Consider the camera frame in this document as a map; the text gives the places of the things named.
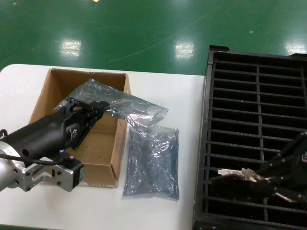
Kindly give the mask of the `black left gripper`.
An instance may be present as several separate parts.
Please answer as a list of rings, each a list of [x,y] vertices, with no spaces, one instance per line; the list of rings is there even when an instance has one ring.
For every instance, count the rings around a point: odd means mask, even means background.
[[[4,142],[20,157],[39,160],[53,157],[60,150],[77,150],[95,123],[109,108],[105,101],[85,103],[72,97],[66,99],[66,111],[56,112],[9,134]]]

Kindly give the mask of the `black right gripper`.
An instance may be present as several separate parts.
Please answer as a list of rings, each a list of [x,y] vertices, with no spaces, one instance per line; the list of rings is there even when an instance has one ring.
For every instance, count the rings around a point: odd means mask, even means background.
[[[307,172],[307,133],[302,132],[287,144],[280,152],[268,162],[261,165],[260,176],[263,192],[267,195],[278,196],[290,203],[307,203],[305,192],[295,191],[285,186],[291,179],[298,179],[298,173]]]

